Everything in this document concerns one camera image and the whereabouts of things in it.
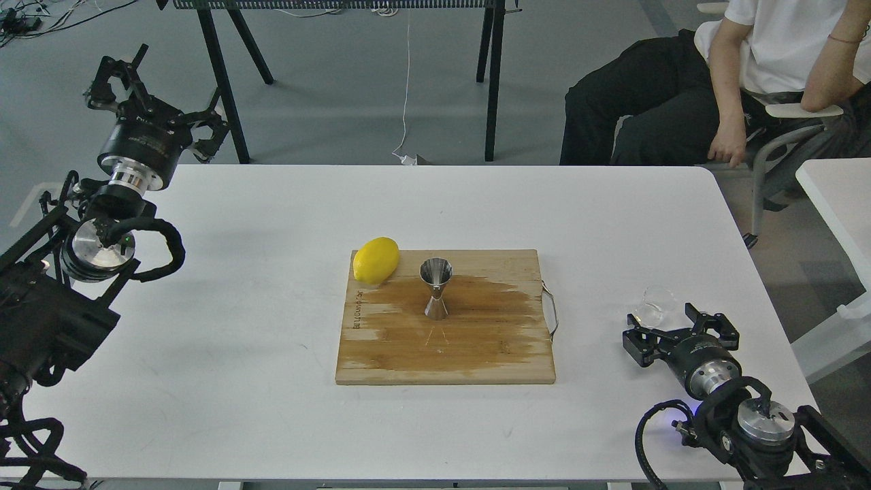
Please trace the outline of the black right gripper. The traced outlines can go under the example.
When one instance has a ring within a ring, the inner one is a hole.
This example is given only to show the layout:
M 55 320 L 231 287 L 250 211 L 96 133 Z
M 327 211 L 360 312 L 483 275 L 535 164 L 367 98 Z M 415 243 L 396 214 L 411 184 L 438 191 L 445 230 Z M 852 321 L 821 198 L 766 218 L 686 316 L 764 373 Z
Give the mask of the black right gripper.
M 642 368 L 665 361 L 687 393 L 703 400 L 742 375 L 740 363 L 729 353 L 738 350 L 740 334 L 722 313 L 709 314 L 686 303 L 685 316 L 693 323 L 690 331 L 626 329 L 623 348 Z

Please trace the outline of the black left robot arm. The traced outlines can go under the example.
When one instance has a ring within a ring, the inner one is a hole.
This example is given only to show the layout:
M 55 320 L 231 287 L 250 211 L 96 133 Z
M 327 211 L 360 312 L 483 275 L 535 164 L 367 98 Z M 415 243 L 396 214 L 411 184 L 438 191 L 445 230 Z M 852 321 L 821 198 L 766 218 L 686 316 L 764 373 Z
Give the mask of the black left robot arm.
M 2 466 L 24 468 L 3 487 L 37 489 L 50 472 L 84 489 L 84 470 L 56 455 L 63 437 L 57 419 L 28 421 L 22 401 L 34 384 L 53 387 L 89 360 L 117 326 L 112 302 L 128 281 L 152 282 L 177 272 L 186 259 L 180 232 L 156 217 L 144 199 L 166 189 L 181 154 L 214 158 L 229 127 L 208 108 L 185 114 L 147 92 L 137 68 L 105 56 L 85 103 L 116 117 L 97 164 L 107 180 L 69 171 L 57 198 L 43 193 L 42 219 L 2 254 Z

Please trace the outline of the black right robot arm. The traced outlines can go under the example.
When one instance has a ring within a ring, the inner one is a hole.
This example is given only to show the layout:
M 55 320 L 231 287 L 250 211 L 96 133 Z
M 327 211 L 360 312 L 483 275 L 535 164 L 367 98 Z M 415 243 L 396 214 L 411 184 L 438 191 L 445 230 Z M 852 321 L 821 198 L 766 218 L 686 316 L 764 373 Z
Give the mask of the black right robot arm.
M 666 484 L 645 455 L 645 425 L 660 410 L 680 410 L 673 421 L 684 446 L 709 450 L 732 466 L 746 489 L 868 489 L 869 461 L 812 406 L 790 410 L 772 399 L 759 379 L 745 376 L 732 356 L 737 329 L 721 313 L 685 304 L 689 328 L 660 331 L 628 314 L 623 348 L 641 367 L 661 359 L 699 400 L 692 410 L 679 399 L 655 404 L 635 431 L 634 447 L 645 478 L 657 489 Z

